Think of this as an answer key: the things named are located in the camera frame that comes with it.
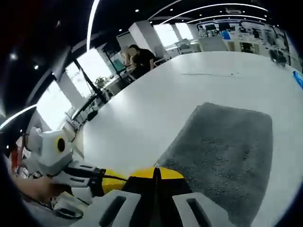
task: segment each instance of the desk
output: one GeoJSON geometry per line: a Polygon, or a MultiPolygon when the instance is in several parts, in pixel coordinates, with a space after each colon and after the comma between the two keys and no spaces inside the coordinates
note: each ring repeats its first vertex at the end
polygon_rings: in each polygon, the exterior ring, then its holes
{"type": "MultiPolygon", "coordinates": [[[[121,73],[121,77],[124,79],[126,77],[132,78],[129,72],[121,73]]],[[[108,89],[113,95],[116,95],[120,92],[120,87],[115,87],[115,85],[120,81],[120,77],[118,75],[115,75],[109,82],[107,82],[103,88],[108,89]]]]}
{"type": "Polygon", "coordinates": [[[204,102],[269,114],[272,169],[252,226],[273,226],[291,203],[303,173],[303,91],[293,70],[243,52],[177,56],[122,90],[85,124],[85,160],[124,174],[152,166],[204,102]]]}
{"type": "Polygon", "coordinates": [[[75,111],[75,113],[71,116],[71,120],[74,121],[77,119],[77,117],[81,114],[82,111],[85,111],[90,104],[92,104],[95,99],[98,98],[97,95],[91,96],[78,110],[75,111]]]}

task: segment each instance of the potted plant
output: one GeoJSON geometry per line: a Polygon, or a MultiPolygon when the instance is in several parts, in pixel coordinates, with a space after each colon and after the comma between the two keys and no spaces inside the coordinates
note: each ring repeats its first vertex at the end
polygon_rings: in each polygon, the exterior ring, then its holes
{"type": "Polygon", "coordinates": [[[106,83],[107,83],[107,80],[104,77],[99,77],[98,79],[96,79],[96,82],[95,82],[96,86],[99,89],[103,88],[106,83]]]}

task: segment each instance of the window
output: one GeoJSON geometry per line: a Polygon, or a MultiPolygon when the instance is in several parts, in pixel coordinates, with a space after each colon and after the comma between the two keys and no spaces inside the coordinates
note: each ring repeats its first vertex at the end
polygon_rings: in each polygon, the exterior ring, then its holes
{"type": "Polygon", "coordinates": [[[180,32],[180,35],[181,35],[182,39],[188,39],[188,40],[194,39],[193,35],[190,32],[188,24],[186,24],[186,23],[176,23],[176,26],[177,26],[177,29],[180,32]]]}
{"type": "Polygon", "coordinates": [[[91,94],[90,89],[92,88],[87,84],[82,71],[78,69],[75,63],[66,67],[66,73],[82,97],[86,98],[91,94]]]}
{"type": "Polygon", "coordinates": [[[92,82],[99,77],[110,77],[112,72],[96,49],[91,49],[78,59],[79,64],[92,82]]]}
{"type": "MultiPolygon", "coordinates": [[[[96,49],[84,53],[77,60],[93,83],[99,77],[107,78],[112,75],[109,67],[96,49]]],[[[91,87],[87,84],[82,71],[78,69],[75,63],[66,67],[66,73],[83,97],[88,97],[91,94],[91,87]]]]}
{"type": "Polygon", "coordinates": [[[179,41],[170,24],[155,25],[154,28],[164,47],[170,46],[179,41]]]}
{"type": "Polygon", "coordinates": [[[65,112],[70,108],[71,103],[55,81],[37,103],[37,111],[52,130],[59,129],[65,119],[65,112]]]}

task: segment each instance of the led light strip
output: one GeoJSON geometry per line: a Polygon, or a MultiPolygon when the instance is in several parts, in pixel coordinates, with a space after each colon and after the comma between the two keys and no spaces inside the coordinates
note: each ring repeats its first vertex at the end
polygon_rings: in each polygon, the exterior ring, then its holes
{"type": "Polygon", "coordinates": [[[86,37],[86,51],[89,51],[91,30],[93,28],[95,13],[96,13],[99,2],[100,2],[100,0],[94,0],[94,3],[91,7],[91,12],[90,12],[90,16],[89,16],[89,26],[87,29],[87,37],[86,37]]]}
{"type": "Polygon", "coordinates": [[[201,18],[201,19],[197,19],[197,20],[188,21],[187,24],[195,22],[195,21],[198,21],[198,20],[205,20],[205,19],[211,19],[211,18],[216,18],[216,17],[249,17],[249,18],[254,18],[254,19],[266,21],[266,19],[260,18],[260,17],[247,16],[247,15],[230,15],[230,14],[225,14],[225,15],[211,16],[211,17],[205,17],[205,18],[201,18]]]}
{"type": "Polygon", "coordinates": [[[25,108],[24,110],[21,110],[20,112],[18,112],[18,113],[16,113],[16,114],[12,115],[12,116],[11,116],[10,118],[8,118],[5,122],[3,122],[2,125],[0,125],[0,130],[3,129],[9,122],[11,122],[12,120],[14,120],[16,117],[18,117],[19,115],[23,114],[24,112],[26,112],[26,111],[28,111],[28,110],[30,110],[30,109],[36,107],[36,106],[37,106],[37,104],[31,105],[31,106],[25,108]]]}
{"type": "Polygon", "coordinates": [[[179,17],[179,16],[182,16],[186,13],[190,13],[190,12],[193,12],[193,11],[196,11],[196,10],[199,10],[199,9],[205,9],[205,8],[209,8],[209,7],[214,7],[214,6],[247,6],[247,7],[253,7],[253,8],[257,8],[257,9],[261,9],[261,10],[264,10],[266,12],[268,12],[267,9],[265,8],[262,8],[262,7],[259,7],[259,6],[254,6],[254,5],[249,5],[249,4],[241,4],[241,3],[220,3],[220,4],[214,4],[214,5],[209,5],[209,6],[202,6],[202,7],[199,7],[199,8],[196,8],[196,9],[191,9],[189,11],[186,11],[184,13],[180,13],[164,22],[161,23],[162,24],[165,24],[166,22],[172,20],[172,19],[175,19],[176,17],[179,17]]]}

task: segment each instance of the gray mat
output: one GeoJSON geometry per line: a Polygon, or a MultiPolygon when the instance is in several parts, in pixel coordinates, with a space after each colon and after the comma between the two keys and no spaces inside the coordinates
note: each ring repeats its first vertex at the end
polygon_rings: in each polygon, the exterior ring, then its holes
{"type": "Polygon", "coordinates": [[[224,208],[233,224],[250,226],[265,195],[272,149],[270,116],[205,103],[158,164],[183,174],[191,189],[224,208]]]}

